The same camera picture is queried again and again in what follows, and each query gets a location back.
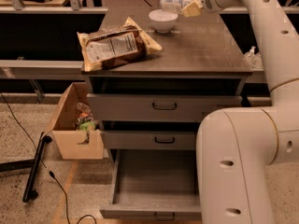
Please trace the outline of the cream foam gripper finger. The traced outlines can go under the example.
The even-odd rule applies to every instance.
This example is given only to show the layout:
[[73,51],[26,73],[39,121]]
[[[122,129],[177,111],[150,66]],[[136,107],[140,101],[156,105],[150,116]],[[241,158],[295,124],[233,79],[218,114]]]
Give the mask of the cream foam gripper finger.
[[204,10],[202,0],[192,0],[182,9],[182,15],[184,17],[200,16]]

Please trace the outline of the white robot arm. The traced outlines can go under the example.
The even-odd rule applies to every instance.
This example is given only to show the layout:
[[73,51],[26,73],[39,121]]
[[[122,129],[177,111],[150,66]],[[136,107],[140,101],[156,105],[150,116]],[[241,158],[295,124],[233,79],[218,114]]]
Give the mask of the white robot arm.
[[244,5],[272,104],[217,110],[200,124],[203,224],[275,224],[264,170],[299,156],[299,34],[278,0],[196,0],[207,12]]

